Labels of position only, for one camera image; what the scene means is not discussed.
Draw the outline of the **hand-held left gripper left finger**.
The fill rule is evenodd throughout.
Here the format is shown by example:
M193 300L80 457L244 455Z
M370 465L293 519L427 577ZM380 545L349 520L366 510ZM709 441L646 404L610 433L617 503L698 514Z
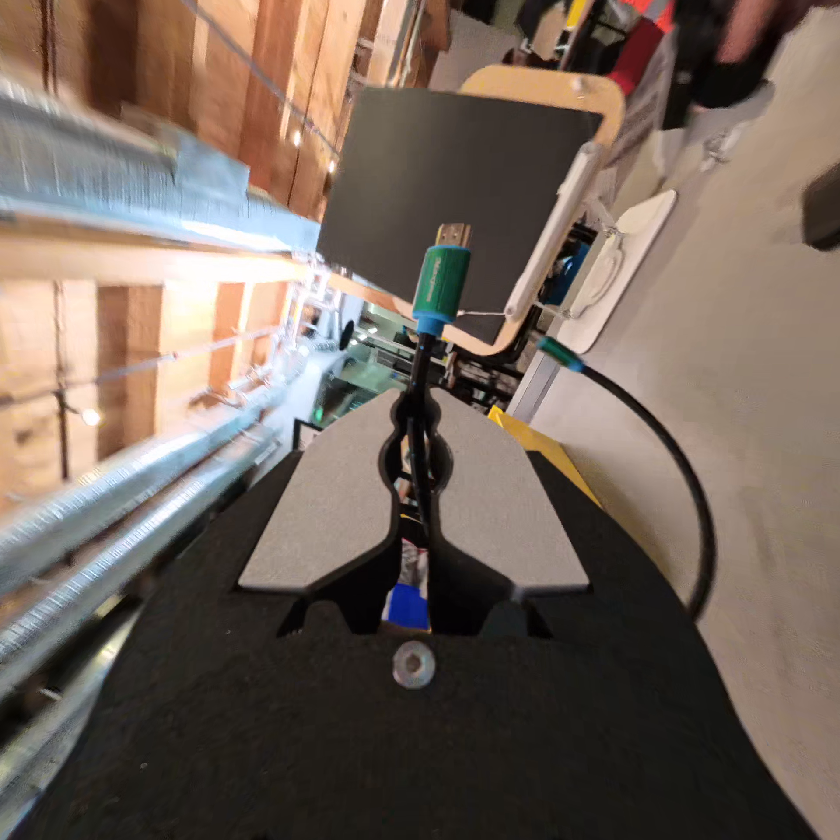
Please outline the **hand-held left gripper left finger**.
M387 467L402 397L378 395L300 453L240 589L304 606L333 602L352 633L376 634L401 568L399 499Z

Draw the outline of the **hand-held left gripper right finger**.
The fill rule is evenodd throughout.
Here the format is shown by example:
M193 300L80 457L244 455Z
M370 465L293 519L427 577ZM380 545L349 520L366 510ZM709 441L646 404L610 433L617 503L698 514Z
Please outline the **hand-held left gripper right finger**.
M433 631L478 634L498 604L585 592L590 578L526 449L446 391L427 399Z

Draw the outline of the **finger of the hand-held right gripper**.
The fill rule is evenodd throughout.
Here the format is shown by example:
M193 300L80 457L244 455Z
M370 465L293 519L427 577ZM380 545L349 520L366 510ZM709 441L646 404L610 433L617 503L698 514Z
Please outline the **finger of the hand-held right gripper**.
M775 86L758 86L749 98L728 108L708 111L699 119L701 172L729 162L741 136L767 111L774 93Z

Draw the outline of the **yellow plastic bin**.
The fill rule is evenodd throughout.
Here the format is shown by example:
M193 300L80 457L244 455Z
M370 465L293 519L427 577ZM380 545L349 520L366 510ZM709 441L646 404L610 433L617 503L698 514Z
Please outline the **yellow plastic bin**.
M528 452L539 453L545 457L554 468L588 496L594 504L599 508L602 506L560 443L534 430L527 423L509 413L501 411L499 406L493 406L490 409L488 418L515 438L523 449Z

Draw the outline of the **person's right hand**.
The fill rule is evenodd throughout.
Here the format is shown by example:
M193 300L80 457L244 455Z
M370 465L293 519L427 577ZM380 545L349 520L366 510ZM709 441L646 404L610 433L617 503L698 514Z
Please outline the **person's right hand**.
M717 48L719 65L770 62L784 35L800 19L798 1L735 1Z

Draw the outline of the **red cloth object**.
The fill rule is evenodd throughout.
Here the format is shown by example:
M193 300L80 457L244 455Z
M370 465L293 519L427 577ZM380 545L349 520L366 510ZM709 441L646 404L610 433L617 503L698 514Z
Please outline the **red cloth object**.
M613 69L606 78L613 81L629 99L664 37L662 30L646 17L640 17L625 38Z

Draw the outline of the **wooden book stand black pad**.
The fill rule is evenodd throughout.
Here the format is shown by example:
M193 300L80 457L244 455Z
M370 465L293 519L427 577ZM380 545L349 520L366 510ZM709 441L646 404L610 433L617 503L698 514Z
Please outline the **wooden book stand black pad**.
M517 337L597 177L662 121L649 85L627 106L611 79L488 66L459 92L366 87L346 134L317 253L353 293L412 316L444 224L470 226L460 314L443 338L478 356Z

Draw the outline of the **foil wrapped ventilation duct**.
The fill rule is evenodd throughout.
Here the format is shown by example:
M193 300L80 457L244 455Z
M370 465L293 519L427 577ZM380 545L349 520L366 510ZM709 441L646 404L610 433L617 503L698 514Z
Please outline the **foil wrapped ventilation duct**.
M139 108L127 122L2 74L2 217L313 255L320 225L249 183L246 164Z

